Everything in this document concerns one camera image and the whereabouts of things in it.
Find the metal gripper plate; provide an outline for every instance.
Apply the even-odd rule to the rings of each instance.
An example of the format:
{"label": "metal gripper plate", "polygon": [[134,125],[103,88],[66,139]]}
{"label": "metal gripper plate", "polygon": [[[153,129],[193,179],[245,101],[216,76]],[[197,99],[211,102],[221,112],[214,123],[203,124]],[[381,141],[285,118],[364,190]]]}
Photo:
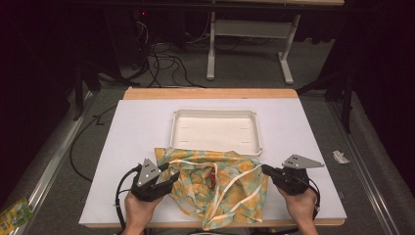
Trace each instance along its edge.
{"label": "metal gripper plate", "polygon": [[283,166],[289,168],[314,168],[314,167],[323,167],[324,164],[311,160],[300,155],[291,155],[283,162]]}
{"label": "metal gripper plate", "polygon": [[138,177],[138,186],[142,186],[147,182],[159,177],[161,170],[153,164],[149,159],[145,159],[143,167],[141,168],[140,176]]}

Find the cloth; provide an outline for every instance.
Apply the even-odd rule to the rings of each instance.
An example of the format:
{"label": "cloth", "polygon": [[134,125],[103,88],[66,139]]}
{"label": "cloth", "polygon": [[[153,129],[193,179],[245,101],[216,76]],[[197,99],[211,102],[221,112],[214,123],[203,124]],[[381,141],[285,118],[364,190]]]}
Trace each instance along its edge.
{"label": "cloth", "polygon": [[180,171],[170,196],[184,213],[201,220],[204,230],[233,221],[262,222],[268,177],[259,161],[236,152],[173,148],[155,152],[158,165],[169,163],[161,180]]}

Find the small white object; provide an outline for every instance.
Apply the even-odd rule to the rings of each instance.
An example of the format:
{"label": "small white object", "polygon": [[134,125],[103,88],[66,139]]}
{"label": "small white object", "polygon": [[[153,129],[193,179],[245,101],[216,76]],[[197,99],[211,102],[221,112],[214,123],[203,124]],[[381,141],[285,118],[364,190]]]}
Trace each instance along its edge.
{"label": "small white object", "polygon": [[338,150],[336,150],[335,152],[333,152],[333,157],[335,158],[335,160],[339,163],[339,164],[348,164],[350,163],[350,160],[347,159],[343,153],[339,152]]}

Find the white metal stand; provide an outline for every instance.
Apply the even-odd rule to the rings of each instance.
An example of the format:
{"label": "white metal stand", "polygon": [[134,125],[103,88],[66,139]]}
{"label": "white metal stand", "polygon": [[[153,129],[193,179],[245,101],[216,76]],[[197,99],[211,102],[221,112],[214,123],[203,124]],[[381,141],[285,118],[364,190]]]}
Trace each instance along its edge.
{"label": "white metal stand", "polygon": [[291,23],[249,22],[217,20],[215,12],[210,16],[210,47],[207,58],[207,79],[214,80],[214,37],[216,35],[250,36],[264,38],[286,38],[284,52],[278,52],[278,60],[287,84],[294,83],[287,57],[299,26],[300,15],[295,15]]}

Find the white table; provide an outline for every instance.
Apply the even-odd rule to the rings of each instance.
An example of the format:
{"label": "white table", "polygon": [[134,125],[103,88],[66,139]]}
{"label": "white table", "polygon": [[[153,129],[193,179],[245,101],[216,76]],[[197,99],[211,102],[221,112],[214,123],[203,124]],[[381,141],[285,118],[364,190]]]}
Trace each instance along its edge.
{"label": "white table", "polygon": [[[288,4],[306,6],[342,6],[344,0],[212,0],[215,2],[250,2],[267,4]],[[210,13],[210,45],[207,56],[207,79],[214,79],[214,38],[216,35],[228,36],[250,36],[261,38],[284,38],[286,45],[282,52],[278,52],[278,61],[284,75],[285,82],[289,85],[294,83],[288,66],[287,57],[299,26],[300,15],[295,15],[290,23],[270,23],[251,21],[229,21],[218,20],[215,12]]]}
{"label": "white table", "polygon": [[[168,147],[173,112],[179,109],[249,109],[257,113],[262,163],[281,167],[291,154],[324,163],[300,99],[294,90],[277,89],[133,89],[119,101],[79,223],[88,227],[120,227],[114,208],[116,187],[145,158],[156,162],[154,148]],[[346,213],[326,167],[307,171],[321,191],[317,225],[341,225]],[[124,189],[131,186],[132,176]],[[269,180],[263,222],[231,226],[294,224],[284,199]],[[156,208],[149,227],[201,227],[168,197]]]}

